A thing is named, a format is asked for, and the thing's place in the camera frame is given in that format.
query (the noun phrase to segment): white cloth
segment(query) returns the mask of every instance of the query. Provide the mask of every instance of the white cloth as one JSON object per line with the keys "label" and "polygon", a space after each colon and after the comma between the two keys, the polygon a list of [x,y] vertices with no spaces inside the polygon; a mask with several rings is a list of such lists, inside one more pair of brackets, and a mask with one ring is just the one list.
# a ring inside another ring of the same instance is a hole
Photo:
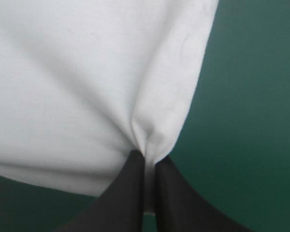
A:
{"label": "white cloth", "polygon": [[139,149],[149,177],[189,111],[217,1],[0,0],[0,175],[98,196]]}

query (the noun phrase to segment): green background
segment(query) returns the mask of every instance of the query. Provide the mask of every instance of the green background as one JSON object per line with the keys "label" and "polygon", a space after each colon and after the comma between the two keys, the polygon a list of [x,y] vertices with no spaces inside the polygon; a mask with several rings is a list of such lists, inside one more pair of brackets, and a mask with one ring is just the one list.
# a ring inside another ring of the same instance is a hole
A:
{"label": "green background", "polygon": [[[171,157],[228,216],[290,232],[290,0],[221,0]],[[93,201],[0,177],[0,232],[52,231]]]}

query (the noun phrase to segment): white fabric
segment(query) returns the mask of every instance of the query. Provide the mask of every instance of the white fabric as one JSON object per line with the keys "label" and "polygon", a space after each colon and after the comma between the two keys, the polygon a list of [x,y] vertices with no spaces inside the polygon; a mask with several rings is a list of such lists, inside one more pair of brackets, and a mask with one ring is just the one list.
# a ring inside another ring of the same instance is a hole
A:
{"label": "white fabric", "polygon": [[98,196],[132,149],[150,175],[188,113],[217,1],[0,0],[0,175]]}

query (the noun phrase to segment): dark green surface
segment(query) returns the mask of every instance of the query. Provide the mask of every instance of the dark green surface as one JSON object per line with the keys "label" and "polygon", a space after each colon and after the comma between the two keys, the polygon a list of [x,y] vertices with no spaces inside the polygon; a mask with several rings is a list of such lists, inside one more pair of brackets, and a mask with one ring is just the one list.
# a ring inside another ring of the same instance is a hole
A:
{"label": "dark green surface", "polygon": [[[230,217],[290,232],[290,0],[220,2],[171,157]],[[0,232],[51,231],[93,200],[0,177]],[[154,223],[146,216],[144,231]]]}

